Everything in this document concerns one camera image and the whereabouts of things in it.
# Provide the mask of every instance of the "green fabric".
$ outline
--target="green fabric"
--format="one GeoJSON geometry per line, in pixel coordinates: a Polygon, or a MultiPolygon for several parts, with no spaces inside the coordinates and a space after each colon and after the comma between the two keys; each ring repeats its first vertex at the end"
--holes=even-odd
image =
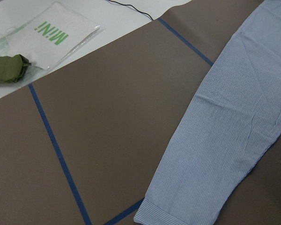
{"type": "Polygon", "coordinates": [[[0,57],[0,83],[16,83],[25,74],[29,60],[22,55],[0,57]]]}

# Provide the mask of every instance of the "folded cuff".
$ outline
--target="folded cuff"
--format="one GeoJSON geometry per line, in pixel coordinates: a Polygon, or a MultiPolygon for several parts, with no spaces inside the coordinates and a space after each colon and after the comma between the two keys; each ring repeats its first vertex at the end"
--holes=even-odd
{"type": "Polygon", "coordinates": [[[146,198],[135,214],[134,221],[143,225],[188,225],[153,205],[146,198]]]}

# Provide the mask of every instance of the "black wire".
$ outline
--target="black wire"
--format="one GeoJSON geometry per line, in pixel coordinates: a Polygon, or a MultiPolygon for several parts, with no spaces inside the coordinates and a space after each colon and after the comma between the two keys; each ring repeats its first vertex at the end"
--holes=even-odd
{"type": "Polygon", "coordinates": [[[144,13],[144,12],[139,11],[139,10],[138,10],[136,7],[134,7],[133,5],[130,5],[130,4],[123,4],[123,3],[120,3],[120,2],[117,2],[117,1],[112,1],[112,0],[107,0],[107,1],[114,2],[114,3],[118,3],[119,5],[122,5],[122,6],[131,6],[131,7],[134,8],[137,12],[149,16],[152,21],[154,20],[148,13],[144,13]]]}

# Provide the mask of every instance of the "blue tape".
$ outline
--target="blue tape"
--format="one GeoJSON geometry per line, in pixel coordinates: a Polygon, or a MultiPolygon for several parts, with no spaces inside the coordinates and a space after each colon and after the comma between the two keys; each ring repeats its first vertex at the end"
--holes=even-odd
{"type": "Polygon", "coordinates": [[[47,133],[48,133],[48,135],[50,137],[51,143],[52,143],[52,145],[54,147],[54,150],[55,150],[55,153],[56,153],[57,158],[59,160],[59,163],[60,163],[60,165],[62,167],[62,170],[63,170],[63,172],[64,172],[64,174],[65,174],[65,176],[67,178],[67,182],[68,182],[68,184],[69,184],[69,186],[70,186],[70,188],[72,190],[73,196],[74,196],[74,198],[76,200],[76,203],[78,205],[80,213],[81,213],[81,215],[83,217],[84,223],[85,223],[85,225],[92,225],[92,223],[90,221],[90,218],[89,218],[89,215],[88,215],[88,213],[87,213],[87,211],[86,211],[86,209],[84,207],[84,204],[83,204],[82,199],[81,199],[81,197],[79,195],[77,187],[76,187],[76,185],[74,183],[74,180],[73,180],[73,178],[71,176],[71,173],[70,173],[70,171],[69,171],[69,169],[67,167],[66,161],[65,161],[65,159],[64,159],[64,157],[63,157],[63,155],[61,153],[59,145],[58,145],[58,143],[56,141],[56,138],[54,136],[54,133],[53,133],[53,131],[51,129],[49,121],[48,121],[48,119],[47,119],[47,117],[46,117],[46,115],[44,113],[44,110],[42,108],[42,105],[41,105],[41,103],[40,103],[40,101],[39,101],[39,99],[37,97],[37,93],[34,90],[34,87],[32,86],[32,84],[29,84],[28,86],[29,86],[29,89],[31,91],[32,97],[33,97],[33,99],[34,99],[34,101],[35,101],[35,103],[37,105],[38,112],[39,112],[39,114],[42,117],[43,123],[44,123],[44,125],[46,127],[46,130],[47,130],[47,133]]]}
{"type": "Polygon", "coordinates": [[[214,63],[207,58],[202,52],[200,52],[195,46],[189,43],[183,36],[181,36],[177,31],[175,31],[170,25],[168,25],[162,18],[158,18],[158,21],[165,26],[170,32],[172,32],[177,38],[179,38],[184,44],[186,44],[190,49],[192,49],[198,56],[200,56],[206,63],[212,66],[214,63]]]}
{"type": "Polygon", "coordinates": [[[129,216],[131,213],[133,213],[134,211],[136,211],[140,206],[141,203],[144,199],[139,200],[137,203],[133,204],[132,206],[130,206],[128,209],[124,210],[123,212],[121,212],[120,214],[118,214],[116,217],[114,217],[113,219],[111,219],[110,221],[108,221],[107,223],[105,223],[104,225],[114,225],[117,222],[121,221],[122,219],[124,219],[125,217],[129,216]]]}

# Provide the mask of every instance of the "plastic bag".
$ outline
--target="plastic bag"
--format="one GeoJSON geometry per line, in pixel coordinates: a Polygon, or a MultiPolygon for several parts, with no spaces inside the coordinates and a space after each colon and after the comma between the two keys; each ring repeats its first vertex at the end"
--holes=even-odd
{"type": "Polygon", "coordinates": [[[50,69],[95,36],[100,26],[59,2],[0,38],[0,56],[21,54],[50,69]]]}

